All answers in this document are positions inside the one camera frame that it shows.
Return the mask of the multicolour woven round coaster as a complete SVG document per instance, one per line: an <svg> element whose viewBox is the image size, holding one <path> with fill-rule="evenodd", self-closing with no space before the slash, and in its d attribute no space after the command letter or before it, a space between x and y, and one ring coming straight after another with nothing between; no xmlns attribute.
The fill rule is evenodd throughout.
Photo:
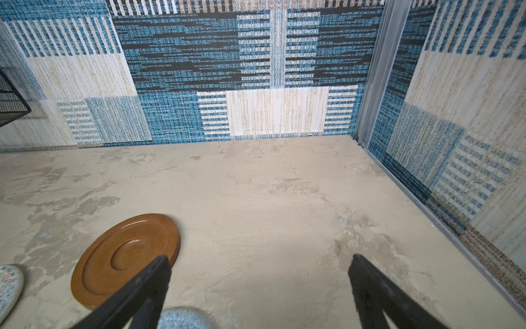
<svg viewBox="0 0 526 329"><path fill-rule="evenodd" d="M17 303L23 290L23 272L14 265L1 266L1 314L2 323Z"/></svg>

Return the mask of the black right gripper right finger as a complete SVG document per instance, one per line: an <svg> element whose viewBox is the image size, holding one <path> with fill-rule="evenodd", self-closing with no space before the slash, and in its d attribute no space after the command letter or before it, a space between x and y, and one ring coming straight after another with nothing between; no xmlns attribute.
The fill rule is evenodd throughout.
<svg viewBox="0 0 526 329"><path fill-rule="evenodd" d="M348 270L356 310L363 328L445 328L408 294L361 254Z"/></svg>

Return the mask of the light brown wooden coaster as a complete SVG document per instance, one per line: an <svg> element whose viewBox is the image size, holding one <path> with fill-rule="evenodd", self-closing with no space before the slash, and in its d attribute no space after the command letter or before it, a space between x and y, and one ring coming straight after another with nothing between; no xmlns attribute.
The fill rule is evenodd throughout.
<svg viewBox="0 0 526 329"><path fill-rule="evenodd" d="M181 248L177 224L166 215L138 215L118 223L83 253L71 278L73 297L94 310L158 256L173 267Z"/></svg>

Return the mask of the blue-grey woven round coaster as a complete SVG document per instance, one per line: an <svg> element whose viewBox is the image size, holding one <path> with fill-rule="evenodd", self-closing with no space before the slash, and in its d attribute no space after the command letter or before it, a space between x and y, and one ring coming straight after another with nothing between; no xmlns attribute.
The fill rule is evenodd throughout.
<svg viewBox="0 0 526 329"><path fill-rule="evenodd" d="M196 311L171 308L161 312L157 329L212 329L212 323Z"/></svg>

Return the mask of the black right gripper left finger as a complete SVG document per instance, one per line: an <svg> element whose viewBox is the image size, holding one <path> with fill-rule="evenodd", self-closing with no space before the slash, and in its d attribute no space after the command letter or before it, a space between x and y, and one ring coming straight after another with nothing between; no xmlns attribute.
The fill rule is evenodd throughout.
<svg viewBox="0 0 526 329"><path fill-rule="evenodd" d="M156 328L170 278L167 256L156 257L74 328Z"/></svg>

